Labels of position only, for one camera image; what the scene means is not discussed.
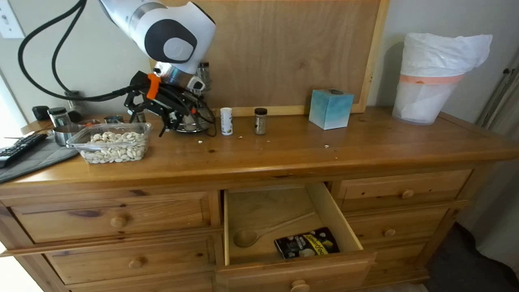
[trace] wooden board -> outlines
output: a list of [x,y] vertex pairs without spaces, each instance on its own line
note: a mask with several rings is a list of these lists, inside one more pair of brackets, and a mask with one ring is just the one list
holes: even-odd
[[[184,0],[166,0],[184,5]],[[210,61],[213,109],[309,112],[312,89],[356,96],[364,112],[388,0],[195,0],[218,24]]]

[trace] wooden dresser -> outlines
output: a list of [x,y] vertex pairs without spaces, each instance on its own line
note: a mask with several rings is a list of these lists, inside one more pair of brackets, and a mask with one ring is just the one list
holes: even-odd
[[[0,186],[0,240],[47,292],[357,290],[425,280],[456,212],[519,146],[451,117],[388,109],[323,131],[236,118],[234,136],[158,138],[141,162],[67,160]],[[250,248],[239,230],[261,233]],[[273,240],[326,225],[341,253],[281,259]]]

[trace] container of bolts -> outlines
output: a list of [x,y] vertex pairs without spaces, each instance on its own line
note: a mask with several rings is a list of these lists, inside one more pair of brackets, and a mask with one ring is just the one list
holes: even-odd
[[99,123],[83,128],[68,143],[90,164],[141,160],[148,149],[150,123]]

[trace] open drawer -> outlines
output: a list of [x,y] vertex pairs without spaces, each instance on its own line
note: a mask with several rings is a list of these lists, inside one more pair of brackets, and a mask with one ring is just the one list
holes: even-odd
[[[375,251],[364,251],[323,183],[232,190],[224,194],[224,263],[218,290],[347,290],[364,284]],[[284,259],[274,240],[328,227],[339,253]],[[244,243],[244,232],[257,232]]]

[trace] light blue box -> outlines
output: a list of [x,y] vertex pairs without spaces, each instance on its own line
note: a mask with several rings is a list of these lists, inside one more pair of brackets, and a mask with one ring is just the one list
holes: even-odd
[[323,130],[344,128],[351,118],[354,96],[341,91],[312,91],[309,120]]

